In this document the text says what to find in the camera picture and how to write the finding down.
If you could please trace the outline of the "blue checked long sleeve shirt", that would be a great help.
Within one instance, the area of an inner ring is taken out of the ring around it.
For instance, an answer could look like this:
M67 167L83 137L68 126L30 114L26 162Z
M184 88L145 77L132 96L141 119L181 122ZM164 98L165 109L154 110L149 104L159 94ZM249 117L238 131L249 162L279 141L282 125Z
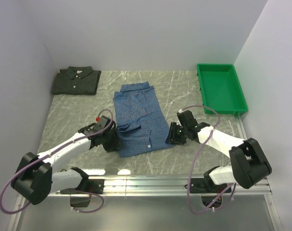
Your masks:
M165 142L169 126L149 82L122 85L114 107L121 158L173 147Z

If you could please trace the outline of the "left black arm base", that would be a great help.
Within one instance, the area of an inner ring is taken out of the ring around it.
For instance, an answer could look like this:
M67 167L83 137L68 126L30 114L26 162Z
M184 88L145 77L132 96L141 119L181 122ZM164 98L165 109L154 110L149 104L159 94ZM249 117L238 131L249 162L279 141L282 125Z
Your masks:
M92 213L100 210L104 205L103 189L104 179L86 179L82 180L77 188L61 190L60 194L70 195L69 202L72 210L79 213ZM96 209L86 211L92 197L101 199L101 204Z

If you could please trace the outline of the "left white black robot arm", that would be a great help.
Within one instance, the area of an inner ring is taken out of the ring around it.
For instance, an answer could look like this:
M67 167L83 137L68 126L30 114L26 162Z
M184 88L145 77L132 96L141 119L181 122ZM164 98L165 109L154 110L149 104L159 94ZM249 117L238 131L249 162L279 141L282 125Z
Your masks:
M11 187L33 205L41 203L50 193L56 191L102 193L103 184L92 183L89 175L78 167L57 172L62 164L94 147L101 145L106 152L120 150L122 145L115 122L103 115L96 120L50 150L39 154L25 154Z

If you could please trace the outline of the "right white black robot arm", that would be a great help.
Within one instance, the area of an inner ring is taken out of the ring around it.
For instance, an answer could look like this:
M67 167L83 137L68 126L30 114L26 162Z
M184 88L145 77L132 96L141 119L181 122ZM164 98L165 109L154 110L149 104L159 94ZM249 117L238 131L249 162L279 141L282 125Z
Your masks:
M221 185L237 183L251 188L272 173L272 167L256 139L236 138L213 126L198 123L191 111L177 114L178 121L170 124L167 144L184 145L188 139L207 145L230 159L230 166L214 167L203 175L203 186L215 192Z

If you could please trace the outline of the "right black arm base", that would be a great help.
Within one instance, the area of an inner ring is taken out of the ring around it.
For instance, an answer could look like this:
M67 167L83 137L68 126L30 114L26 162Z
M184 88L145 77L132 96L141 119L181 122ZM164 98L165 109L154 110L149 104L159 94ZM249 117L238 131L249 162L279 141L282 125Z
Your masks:
M203 178L192 178L190 180L190 193L196 194L207 194L207 193L216 193L220 194L223 189L225 189L228 185L226 183L215 185L213 181L210 178L210 173L215 170L216 168L219 168L219 166L213 167L210 170L206 171L203 174ZM202 196L201 200L204 206L208 206L212 200L214 200L216 196ZM220 209L223 207L222 205L223 199L222 197L219 197L217 200L215 200L214 204L210 209Z

